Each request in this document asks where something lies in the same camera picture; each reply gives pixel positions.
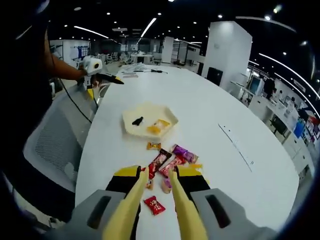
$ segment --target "candy wrapper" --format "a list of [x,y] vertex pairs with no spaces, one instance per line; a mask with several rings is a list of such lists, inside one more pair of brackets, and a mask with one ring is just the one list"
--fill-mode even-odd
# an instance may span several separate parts
[[198,156],[183,147],[175,144],[171,148],[170,152],[177,156],[182,156],[185,160],[187,160],[190,164],[194,164],[198,160]]
[[161,149],[161,143],[148,142],[148,144],[146,145],[146,149],[147,150],[150,150],[150,149],[160,150]]
[[168,177],[170,169],[174,169],[175,166],[177,166],[179,164],[183,165],[185,163],[186,163],[186,160],[182,156],[177,155],[177,156],[175,156],[174,160],[171,161],[167,166],[165,166],[164,168],[160,169],[159,173],[161,173],[165,177]]
[[162,119],[158,119],[153,125],[151,126],[148,126],[146,128],[146,130],[149,132],[149,133],[152,133],[152,134],[155,134],[155,135],[158,135],[163,129],[165,129],[167,126],[169,126],[170,123],[165,121],[165,120],[162,120]]
[[149,190],[154,189],[154,181],[152,179],[149,179],[145,187]]
[[159,155],[149,164],[149,179],[153,179],[155,177],[156,171],[171,158],[172,154],[167,152],[164,149],[160,150]]
[[157,201],[156,196],[149,197],[144,200],[144,203],[151,209],[153,215],[158,215],[166,210],[166,208]]
[[169,178],[163,179],[163,181],[162,181],[162,183],[161,183],[161,188],[162,188],[162,191],[163,191],[165,194],[171,193],[172,186],[171,186],[171,183],[170,183]]

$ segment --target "desk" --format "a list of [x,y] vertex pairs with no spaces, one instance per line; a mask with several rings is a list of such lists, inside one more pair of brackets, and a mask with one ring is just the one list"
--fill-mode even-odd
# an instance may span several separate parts
[[[147,141],[127,135],[122,113],[143,102],[168,106],[179,123],[162,147],[179,144],[199,156],[210,187],[219,188],[245,209],[255,225],[279,230],[293,206],[298,175],[281,143],[246,106],[207,79],[177,67],[159,66],[168,74],[137,72],[124,85],[111,84],[94,117],[78,170],[75,205],[97,189],[104,190],[120,168],[147,166],[157,151]],[[232,129],[246,155],[250,172],[218,124]],[[158,173],[153,191],[146,189],[136,231],[139,240],[180,239],[172,194],[162,192]],[[143,200],[155,195],[166,211],[153,216]]]
[[143,59],[143,63],[144,64],[150,64],[150,61],[151,61],[152,57],[153,57],[152,55],[131,54],[131,59],[132,59],[134,64],[136,64],[138,62],[138,58],[144,58]]

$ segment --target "white plate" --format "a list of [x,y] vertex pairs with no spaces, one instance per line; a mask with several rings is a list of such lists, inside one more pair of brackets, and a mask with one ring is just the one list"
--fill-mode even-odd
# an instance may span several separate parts
[[[125,130],[129,134],[147,138],[154,142],[161,141],[174,125],[178,123],[178,119],[168,107],[155,105],[150,102],[142,103],[134,109],[124,111],[122,117]],[[140,117],[143,117],[143,122],[141,122],[139,126],[133,125],[132,123]],[[157,135],[148,132],[147,127],[152,126],[159,119],[165,120],[170,123],[170,125]]]

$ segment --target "gray office chair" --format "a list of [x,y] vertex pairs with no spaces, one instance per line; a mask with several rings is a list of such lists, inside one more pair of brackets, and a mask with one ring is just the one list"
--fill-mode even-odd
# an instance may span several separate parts
[[[75,85],[68,92],[92,120],[97,107],[84,87]],[[26,200],[44,214],[62,221],[71,217],[80,159],[90,126],[67,93],[62,92],[27,139],[23,155],[34,168],[30,168],[33,172],[30,178],[39,184],[28,185],[29,192],[34,191],[38,197],[29,196],[31,200]]]

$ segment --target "white wall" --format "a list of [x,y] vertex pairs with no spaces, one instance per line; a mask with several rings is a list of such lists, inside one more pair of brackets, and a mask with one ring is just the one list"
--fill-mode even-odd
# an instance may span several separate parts
[[174,38],[166,36],[163,42],[162,62],[171,63],[172,51],[174,49]]
[[281,82],[279,79],[275,79],[274,81],[274,87],[276,88],[276,93],[278,93],[280,90],[282,90],[283,97],[285,98],[286,96],[294,97],[295,98],[295,104],[297,106],[300,106],[300,103],[303,104],[304,107],[307,107],[308,105],[305,103],[304,99],[302,99],[298,94],[296,94],[292,88],[288,87],[285,85],[283,82]]
[[220,87],[227,89],[238,74],[246,74],[252,36],[234,21],[212,22],[202,76],[209,67],[223,71]]

